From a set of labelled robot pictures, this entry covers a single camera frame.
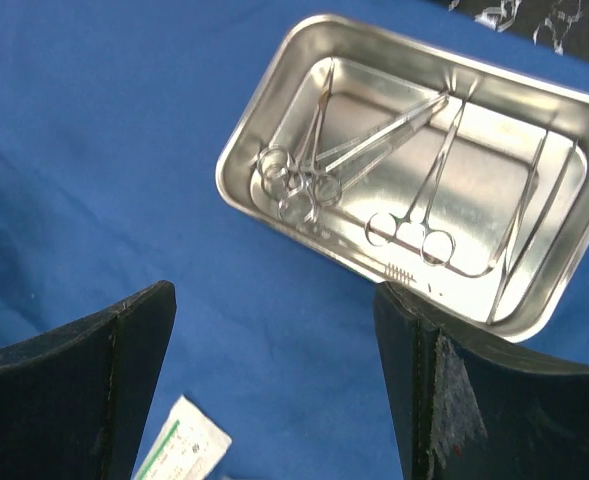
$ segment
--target metal tray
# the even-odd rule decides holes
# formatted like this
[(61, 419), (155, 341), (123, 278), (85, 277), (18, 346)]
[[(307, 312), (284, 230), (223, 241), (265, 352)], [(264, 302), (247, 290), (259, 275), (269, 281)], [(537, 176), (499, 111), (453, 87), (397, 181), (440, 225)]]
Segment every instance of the metal tray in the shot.
[[(439, 92), (449, 91), (449, 102), (365, 176), (350, 177), (358, 181), (338, 204), (322, 207), (314, 222), (291, 224), (265, 194), (257, 160), (270, 145), (300, 147), (330, 68), (321, 151)], [(368, 222), (407, 213), (463, 101), (429, 215), (430, 228), (456, 239), (449, 262), (426, 262), (420, 239), (385, 237), (382, 226), (374, 231), (386, 245), (373, 245)], [(314, 16), (286, 36), (221, 154), (216, 182), (228, 204), (298, 242), (518, 342), (546, 324), (589, 242), (589, 96), (370, 25)]]

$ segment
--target tray rim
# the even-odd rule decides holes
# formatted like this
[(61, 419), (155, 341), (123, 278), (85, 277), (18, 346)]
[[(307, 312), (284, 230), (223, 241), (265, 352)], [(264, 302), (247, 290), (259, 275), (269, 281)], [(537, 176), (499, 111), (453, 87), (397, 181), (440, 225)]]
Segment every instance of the tray rim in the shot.
[[(285, 55), (287, 49), (289, 48), (294, 38), (296, 38), (304, 30), (310, 27), (328, 23), (338, 24), (351, 29), (361, 30), (378, 37), (386, 38), (387, 40), (403, 45), (407, 48), (421, 51), (427, 55), (443, 58), (452, 63), (466, 66), (471, 69), (480, 70), (482, 72), (488, 73), (489, 75), (502, 77), (514, 83), (523, 84), (538, 90), (547, 91), (549, 93), (552, 93), (553, 95), (570, 98), (575, 102), (589, 106), (589, 93), (587, 92), (569, 88), (552, 81), (543, 80), (536, 76), (526, 75), (525, 73), (520, 73), (510, 68), (501, 67), (498, 64), (480, 61), (471, 56), (455, 53), (454, 51), (446, 48), (436, 47), (435, 45), (432, 45), (430, 43), (415, 40), (407, 35), (403, 35), (393, 30), (383, 28), (375, 24), (354, 20), (343, 15), (338, 15), (334, 13), (314, 14), (304, 18), (303, 20), (295, 24), (293, 27), (291, 27), (290, 30), (286, 32), (283, 40), (279, 44), (265, 72), (261, 76), (261, 79), (256, 89), (254, 90), (254, 93), (250, 97), (247, 106), (243, 110), (243, 113), (241, 114), (239, 121), (234, 127), (232, 134), (230, 135), (228, 141), (225, 143), (225, 146), (221, 154), (219, 155), (215, 169), (216, 188), (219, 192), (219, 195), (227, 205), (246, 214), (248, 217), (253, 218), (254, 220), (258, 220), (260, 223), (269, 226), (272, 230), (275, 230), (285, 235), (286, 237), (295, 240), (296, 242), (304, 245), (305, 247), (310, 248), (315, 252), (321, 253), (325, 257), (365, 277), (373, 283), (378, 284), (383, 281), (387, 281), (387, 279), (381, 277), (380, 275), (377, 275), (365, 266), (360, 265), (354, 259), (341, 256), (340, 254), (337, 254), (334, 251), (323, 247), (318, 242), (315, 242), (306, 237), (305, 235), (301, 234), (300, 232), (298, 232), (297, 229), (274, 222), (272, 218), (270, 218), (268, 215), (264, 214), (260, 210), (251, 209), (241, 204), (240, 202), (235, 201), (228, 192), (224, 179), (224, 170), (227, 164), (227, 160), (229, 159), (230, 153), (233, 147), (238, 142), (238, 138), (240, 137), (241, 132), (245, 128), (245, 125), (249, 117), (256, 110), (259, 104), (259, 100), (263, 96), (265, 90), (267, 89), (270, 79), (274, 75), (276, 69), (279, 67), (283, 56)], [(550, 318), (552, 317), (553, 312), (558, 306), (558, 303), (560, 302), (563, 293), (565, 292), (565, 289), (569, 284), (569, 281), (573, 277), (574, 273), (576, 272), (576, 269), (578, 268), (578, 265), (584, 257), (588, 246), (589, 223), (587, 224), (582, 235), (580, 236), (580, 240), (576, 243), (575, 248), (573, 248), (572, 254), (567, 258), (565, 267), (559, 271), (559, 275), (556, 279), (556, 282), (550, 285), (549, 297), (544, 307), (541, 309), (536, 321), (524, 330), (516, 334), (501, 336), (502, 338), (512, 343), (519, 343), (535, 336), (541, 330), (543, 330), (543, 328), (545, 328)], [(484, 324), (478, 322), (473, 322), (472, 324), (479, 328), (487, 328)]]

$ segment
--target blue surface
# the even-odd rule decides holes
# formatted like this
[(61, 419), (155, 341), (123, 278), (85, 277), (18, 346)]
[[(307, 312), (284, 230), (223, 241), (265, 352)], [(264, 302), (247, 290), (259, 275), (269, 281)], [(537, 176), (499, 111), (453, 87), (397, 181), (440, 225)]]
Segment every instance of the blue surface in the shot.
[[(217, 473), (399, 478), (374, 287), (231, 209), (216, 160), (286, 31), (334, 12), (589, 92), (589, 65), (410, 0), (0, 0), (0, 347), (168, 279), (172, 403), (234, 439)], [(527, 345), (589, 362), (589, 251)]]

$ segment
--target black textured surface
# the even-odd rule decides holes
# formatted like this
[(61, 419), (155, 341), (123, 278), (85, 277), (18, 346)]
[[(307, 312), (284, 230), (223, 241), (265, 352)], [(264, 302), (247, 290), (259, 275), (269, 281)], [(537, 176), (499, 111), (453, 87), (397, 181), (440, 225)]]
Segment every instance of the black textured surface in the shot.
[(160, 282), (0, 349), (0, 479), (131, 478), (175, 312)]
[(381, 284), (376, 333), (405, 480), (589, 478), (589, 366)]
[(432, 0), (497, 31), (589, 62), (589, 0)]

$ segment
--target black object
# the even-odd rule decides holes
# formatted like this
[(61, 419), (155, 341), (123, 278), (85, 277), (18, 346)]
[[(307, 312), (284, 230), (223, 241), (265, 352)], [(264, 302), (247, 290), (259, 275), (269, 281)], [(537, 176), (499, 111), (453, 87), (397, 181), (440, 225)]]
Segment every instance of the black object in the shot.
[(0, 480), (130, 479), (175, 313), (159, 282), (0, 349)]
[(589, 479), (589, 366), (511, 344), (402, 286), (376, 334), (405, 480)]
[(497, 31), (589, 62), (589, 0), (432, 0)]

